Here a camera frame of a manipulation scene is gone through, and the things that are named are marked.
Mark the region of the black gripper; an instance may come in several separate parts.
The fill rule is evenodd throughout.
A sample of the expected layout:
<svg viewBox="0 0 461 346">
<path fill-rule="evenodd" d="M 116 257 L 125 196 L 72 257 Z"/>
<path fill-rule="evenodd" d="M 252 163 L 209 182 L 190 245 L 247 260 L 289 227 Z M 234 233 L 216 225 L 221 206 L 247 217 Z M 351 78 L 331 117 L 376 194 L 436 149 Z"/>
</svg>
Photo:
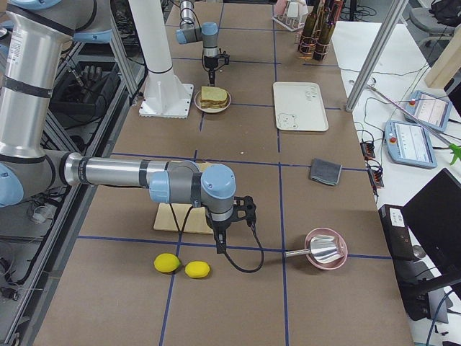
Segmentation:
<svg viewBox="0 0 461 346">
<path fill-rule="evenodd" d="M 208 72 L 209 85 L 215 86 L 215 70 L 230 63 L 230 55 L 221 48 L 202 50 L 202 67 Z"/>
<path fill-rule="evenodd" d="M 227 252 L 226 231 L 232 223 L 245 221 L 248 227 L 256 226 L 256 204 L 251 196 L 235 196 L 231 209 L 221 215 L 207 211 L 207 225 L 212 229 L 218 254 Z"/>
</svg>

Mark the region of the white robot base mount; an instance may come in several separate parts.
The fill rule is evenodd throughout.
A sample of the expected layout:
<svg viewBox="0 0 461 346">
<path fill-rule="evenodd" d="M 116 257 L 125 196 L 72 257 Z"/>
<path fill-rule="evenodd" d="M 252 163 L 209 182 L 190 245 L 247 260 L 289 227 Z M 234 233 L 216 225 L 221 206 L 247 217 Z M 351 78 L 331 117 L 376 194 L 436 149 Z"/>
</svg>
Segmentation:
<svg viewBox="0 0 461 346">
<path fill-rule="evenodd" d="M 150 72 L 139 109 L 141 117 L 185 119 L 189 115 L 194 93 L 193 84 L 183 84 L 173 71 Z"/>
</svg>

